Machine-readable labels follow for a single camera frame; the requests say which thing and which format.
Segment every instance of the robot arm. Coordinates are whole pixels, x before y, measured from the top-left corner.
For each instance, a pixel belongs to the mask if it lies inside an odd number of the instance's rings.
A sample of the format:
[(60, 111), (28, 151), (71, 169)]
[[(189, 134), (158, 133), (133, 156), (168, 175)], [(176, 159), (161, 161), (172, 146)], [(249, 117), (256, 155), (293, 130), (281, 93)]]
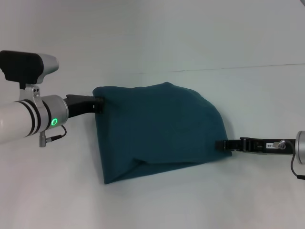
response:
[(40, 133), (40, 147), (62, 135), (46, 138), (45, 131), (61, 126), (68, 118), (84, 113), (101, 113), (102, 98), (58, 95), (41, 97), (36, 84), (59, 68), (57, 59), (46, 54), (1, 51), (0, 68), (6, 80), (20, 85), (19, 100), (0, 107), (0, 144)]

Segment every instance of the dark green fabric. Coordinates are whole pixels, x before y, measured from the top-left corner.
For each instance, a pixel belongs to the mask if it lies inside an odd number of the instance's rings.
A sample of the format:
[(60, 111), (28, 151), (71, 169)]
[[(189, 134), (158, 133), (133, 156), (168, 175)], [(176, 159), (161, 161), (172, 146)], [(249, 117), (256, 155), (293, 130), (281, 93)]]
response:
[(105, 184), (231, 156), (214, 149), (226, 140), (216, 108), (197, 92), (163, 83), (98, 87), (104, 97), (96, 126)]

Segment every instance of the white wall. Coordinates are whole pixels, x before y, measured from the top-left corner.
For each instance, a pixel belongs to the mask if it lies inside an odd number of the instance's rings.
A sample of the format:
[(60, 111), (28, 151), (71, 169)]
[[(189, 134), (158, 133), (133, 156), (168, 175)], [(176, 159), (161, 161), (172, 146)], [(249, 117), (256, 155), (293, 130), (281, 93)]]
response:
[[(304, 21), (298, 0), (2, 0), (0, 50), (59, 59), (43, 95), (169, 81), (212, 102), (230, 138), (295, 138), (305, 129), (305, 65), (280, 65), (305, 63)], [(17, 99), (0, 74), (0, 104)], [(46, 148), (37, 135), (0, 146), (1, 229), (305, 226), (291, 156), (235, 153), (105, 186), (94, 115), (66, 127)]]

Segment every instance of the green led light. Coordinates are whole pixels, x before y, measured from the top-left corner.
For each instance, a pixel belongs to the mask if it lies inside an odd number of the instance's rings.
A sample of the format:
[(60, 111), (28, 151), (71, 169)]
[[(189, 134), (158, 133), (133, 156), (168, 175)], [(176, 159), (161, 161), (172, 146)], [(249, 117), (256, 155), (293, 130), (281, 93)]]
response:
[(57, 118), (54, 118), (54, 119), (52, 120), (52, 122), (51, 122), (51, 125), (56, 125), (57, 122), (58, 122)]

